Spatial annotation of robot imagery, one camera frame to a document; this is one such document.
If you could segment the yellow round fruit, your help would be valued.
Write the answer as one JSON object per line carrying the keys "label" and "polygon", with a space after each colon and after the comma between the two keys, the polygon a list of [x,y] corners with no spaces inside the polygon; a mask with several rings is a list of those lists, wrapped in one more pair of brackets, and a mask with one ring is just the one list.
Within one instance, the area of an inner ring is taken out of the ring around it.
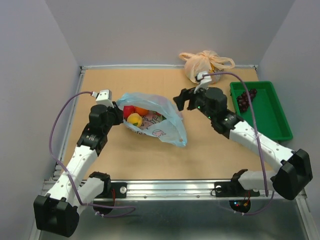
{"label": "yellow round fruit", "polygon": [[139,128],[143,123],[143,118],[138,113],[132,113],[128,116],[127,122]]}

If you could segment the blue printed plastic bag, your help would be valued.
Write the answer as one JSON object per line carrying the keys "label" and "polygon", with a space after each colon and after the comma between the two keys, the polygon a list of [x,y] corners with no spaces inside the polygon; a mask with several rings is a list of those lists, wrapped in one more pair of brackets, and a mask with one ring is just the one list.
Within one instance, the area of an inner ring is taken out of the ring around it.
{"label": "blue printed plastic bag", "polygon": [[140,135],[158,138],[164,143],[186,146],[188,140],[182,114],[166,97],[141,92],[125,93],[116,104],[121,110],[125,106],[135,106],[151,111],[149,116],[143,118],[140,127],[124,120],[123,123],[128,129]]}

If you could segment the orange knotted plastic bag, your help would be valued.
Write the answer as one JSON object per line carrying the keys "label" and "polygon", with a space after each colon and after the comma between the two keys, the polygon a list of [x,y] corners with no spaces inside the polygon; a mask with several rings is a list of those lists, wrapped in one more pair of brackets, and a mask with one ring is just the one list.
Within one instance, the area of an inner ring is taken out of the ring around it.
{"label": "orange knotted plastic bag", "polygon": [[225,72],[236,66],[232,58],[219,56],[213,50],[204,50],[196,54],[182,52],[179,58],[185,61],[184,73],[194,84],[197,84],[196,76],[200,72]]}

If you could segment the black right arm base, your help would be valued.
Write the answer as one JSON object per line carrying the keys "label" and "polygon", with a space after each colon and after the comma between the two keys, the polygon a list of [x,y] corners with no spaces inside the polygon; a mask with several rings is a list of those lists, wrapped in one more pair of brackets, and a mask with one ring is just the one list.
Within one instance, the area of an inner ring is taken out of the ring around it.
{"label": "black right arm base", "polygon": [[247,214],[251,208],[251,197],[259,197],[260,192],[245,190],[236,181],[215,182],[210,195],[218,198],[232,198],[229,200],[230,210],[236,213]]}

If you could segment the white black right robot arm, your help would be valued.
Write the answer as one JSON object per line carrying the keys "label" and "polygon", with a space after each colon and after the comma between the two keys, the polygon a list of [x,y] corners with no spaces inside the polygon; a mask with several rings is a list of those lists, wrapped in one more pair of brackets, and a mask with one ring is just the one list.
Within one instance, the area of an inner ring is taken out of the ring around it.
{"label": "white black right robot arm", "polygon": [[216,87],[182,89],[173,98],[179,111],[188,101],[188,110],[199,110],[211,122],[213,129],[248,148],[262,157],[272,171],[241,170],[230,182],[231,192],[242,195],[247,190],[268,189],[287,200],[293,200],[312,180],[309,154],[299,149],[294,151],[269,139],[251,127],[242,117],[227,108],[227,96]]}

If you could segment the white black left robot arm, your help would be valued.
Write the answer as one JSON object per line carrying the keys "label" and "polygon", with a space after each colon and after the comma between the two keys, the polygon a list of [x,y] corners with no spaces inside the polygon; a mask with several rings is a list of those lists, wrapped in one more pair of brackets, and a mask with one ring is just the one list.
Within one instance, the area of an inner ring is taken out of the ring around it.
{"label": "white black left robot arm", "polygon": [[81,182],[106,145],[110,129],[122,122],[122,111],[114,101],[109,105],[96,104],[91,107],[89,122],[65,171],[45,195],[39,195],[34,200],[37,229],[70,237],[78,226],[81,213],[93,199],[111,193],[110,176],[106,173],[97,172],[83,185]]}

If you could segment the dark red grape bunch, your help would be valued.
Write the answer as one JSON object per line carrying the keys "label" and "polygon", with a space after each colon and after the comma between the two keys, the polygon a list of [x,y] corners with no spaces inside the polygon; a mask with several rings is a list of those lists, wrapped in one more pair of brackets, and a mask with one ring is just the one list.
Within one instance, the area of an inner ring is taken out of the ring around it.
{"label": "dark red grape bunch", "polygon": [[244,91],[240,96],[236,98],[237,105],[241,113],[246,112],[250,108],[249,100],[251,100],[252,102],[256,97],[258,91],[256,88],[252,88],[248,92],[249,92],[249,97]]}

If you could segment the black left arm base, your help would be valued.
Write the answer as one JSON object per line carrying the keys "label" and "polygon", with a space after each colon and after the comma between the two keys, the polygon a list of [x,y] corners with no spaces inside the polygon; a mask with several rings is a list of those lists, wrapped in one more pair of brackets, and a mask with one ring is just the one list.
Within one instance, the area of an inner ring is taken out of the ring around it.
{"label": "black left arm base", "polygon": [[127,197],[127,183],[126,182],[111,182],[110,190],[103,192],[93,201],[94,204],[104,206],[114,206],[116,200],[125,199]]}

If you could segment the green plastic tray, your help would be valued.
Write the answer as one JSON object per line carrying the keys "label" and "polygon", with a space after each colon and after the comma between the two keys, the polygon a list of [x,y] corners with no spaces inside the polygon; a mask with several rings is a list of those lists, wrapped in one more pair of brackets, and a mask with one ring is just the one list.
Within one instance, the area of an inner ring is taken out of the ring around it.
{"label": "green plastic tray", "polygon": [[293,139],[293,134],[277,93],[270,81],[248,81],[248,90],[255,89],[253,110],[258,131],[275,142]]}

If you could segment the red round fruit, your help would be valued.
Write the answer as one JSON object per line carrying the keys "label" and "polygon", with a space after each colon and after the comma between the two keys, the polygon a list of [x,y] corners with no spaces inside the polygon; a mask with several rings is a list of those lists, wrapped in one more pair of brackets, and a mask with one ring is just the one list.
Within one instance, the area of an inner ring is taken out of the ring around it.
{"label": "red round fruit", "polygon": [[133,105],[127,105],[123,107],[123,117],[127,119],[131,114],[136,112],[136,108]]}

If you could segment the orange round fruit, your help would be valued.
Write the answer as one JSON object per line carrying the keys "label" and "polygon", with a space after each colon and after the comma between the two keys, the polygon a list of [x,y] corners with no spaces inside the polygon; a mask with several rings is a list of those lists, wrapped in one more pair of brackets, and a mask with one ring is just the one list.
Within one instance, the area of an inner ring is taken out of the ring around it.
{"label": "orange round fruit", "polygon": [[135,107],[135,112],[143,117],[143,116],[146,116],[149,113],[149,110],[136,106]]}

